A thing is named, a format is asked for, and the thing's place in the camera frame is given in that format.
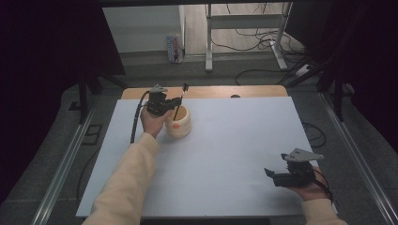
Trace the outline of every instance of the metal stand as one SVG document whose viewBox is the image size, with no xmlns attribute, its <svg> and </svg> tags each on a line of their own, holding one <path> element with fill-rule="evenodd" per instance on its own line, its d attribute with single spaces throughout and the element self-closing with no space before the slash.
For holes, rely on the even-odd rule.
<svg viewBox="0 0 398 225">
<path fill-rule="evenodd" d="M 278 28 L 275 41 L 271 41 L 272 50 L 281 70 L 287 70 L 281 53 L 281 39 L 284 27 L 292 3 L 288 2 L 283 9 L 283 14 L 269 15 L 211 15 L 211 4 L 207 7 L 207 50 L 206 50 L 206 72 L 213 69 L 213 52 L 211 41 L 211 30 L 216 29 L 256 29 L 256 28 Z"/>
</svg>

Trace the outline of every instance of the wall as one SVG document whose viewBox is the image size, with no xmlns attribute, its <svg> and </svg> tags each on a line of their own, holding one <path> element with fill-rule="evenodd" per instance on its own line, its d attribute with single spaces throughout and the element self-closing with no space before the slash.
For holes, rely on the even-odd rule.
<svg viewBox="0 0 398 225">
<path fill-rule="evenodd" d="M 166 37 L 183 37 L 183 6 L 103 9 L 120 53 L 167 51 Z"/>
</svg>

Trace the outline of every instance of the beige sleeve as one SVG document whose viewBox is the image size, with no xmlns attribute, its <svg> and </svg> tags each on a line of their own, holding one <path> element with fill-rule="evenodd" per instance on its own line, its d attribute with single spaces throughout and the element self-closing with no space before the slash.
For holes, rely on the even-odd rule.
<svg viewBox="0 0 398 225">
<path fill-rule="evenodd" d="M 307 225 L 346 225 L 334 212 L 329 199 L 312 200 L 302 203 Z"/>
<path fill-rule="evenodd" d="M 139 225 L 158 151 L 158 143 L 147 133 L 131 144 L 94 201 L 84 225 Z"/>
</svg>

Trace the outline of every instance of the metal frame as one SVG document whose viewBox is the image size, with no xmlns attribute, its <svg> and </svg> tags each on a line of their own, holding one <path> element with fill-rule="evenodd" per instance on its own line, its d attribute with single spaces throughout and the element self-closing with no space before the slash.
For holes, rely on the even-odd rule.
<svg viewBox="0 0 398 225">
<path fill-rule="evenodd" d="M 50 218 L 56 200 L 59 196 L 59 193 L 61 192 L 62 187 L 64 186 L 70 167 L 73 164 L 73 161 L 79 150 L 80 144 L 83 141 L 84 134 L 87 131 L 91 118 L 93 117 L 95 108 L 97 106 L 99 97 L 93 96 L 92 98 L 93 98 L 91 102 L 92 107 L 90 108 L 84 122 L 78 126 L 76 133 L 69 144 L 68 150 L 66 151 L 64 157 L 62 158 L 62 161 L 60 162 L 58 169 L 55 172 L 53 180 L 51 181 L 51 184 L 47 188 L 44 198 L 41 201 L 40 206 L 38 207 L 38 211 L 33 217 L 31 223 L 32 225 L 47 224 L 47 221 Z"/>
<path fill-rule="evenodd" d="M 207 50 L 206 50 L 206 71 L 213 70 L 213 45 L 211 31 L 217 29 L 254 29 L 254 28 L 278 28 L 275 41 L 271 41 L 272 51 L 276 57 L 279 68 L 287 70 L 281 52 L 281 39 L 286 26 L 287 18 L 292 3 L 288 2 L 283 8 L 282 14 L 269 15 L 211 15 L 211 4 L 207 7 Z"/>
<path fill-rule="evenodd" d="M 357 166 L 360 176 L 362 177 L 366 187 L 369 189 L 369 192 L 374 198 L 375 203 L 378 206 L 378 209 L 380 210 L 387 224 L 398 224 L 398 216 L 389 197 L 387 196 L 383 187 L 381 187 L 381 185 L 378 183 L 375 175 L 372 173 L 371 168 L 369 167 L 368 163 L 360 152 L 360 149 L 358 148 L 357 144 L 349 133 L 344 122 L 340 121 L 338 116 L 334 113 L 333 103 L 331 102 L 328 94 L 320 93 L 319 97 L 324 103 L 324 106 L 328 111 L 328 114 L 334 126 L 336 127 L 337 132 L 342 137 L 348 153 L 353 159 L 354 164 Z"/>
</svg>

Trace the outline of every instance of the hand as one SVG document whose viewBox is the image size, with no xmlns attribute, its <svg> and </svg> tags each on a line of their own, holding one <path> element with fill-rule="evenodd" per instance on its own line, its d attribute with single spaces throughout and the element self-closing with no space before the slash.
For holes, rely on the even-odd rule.
<svg viewBox="0 0 398 225">
<path fill-rule="evenodd" d="M 171 116 L 173 111 L 167 111 L 163 116 L 156 116 L 146 110 L 146 106 L 141 110 L 141 122 L 145 133 L 152 135 L 156 139 L 163 128 L 163 123 L 167 117 Z"/>
<path fill-rule="evenodd" d="M 315 171 L 321 173 L 319 167 L 313 166 L 313 168 Z M 315 179 L 321 182 L 322 184 L 326 185 L 326 180 L 318 172 L 315 172 Z M 287 187 L 287 188 L 295 191 L 305 202 L 310 200 L 328 198 L 328 194 L 325 192 L 325 190 L 313 182 L 306 187 Z"/>
</svg>

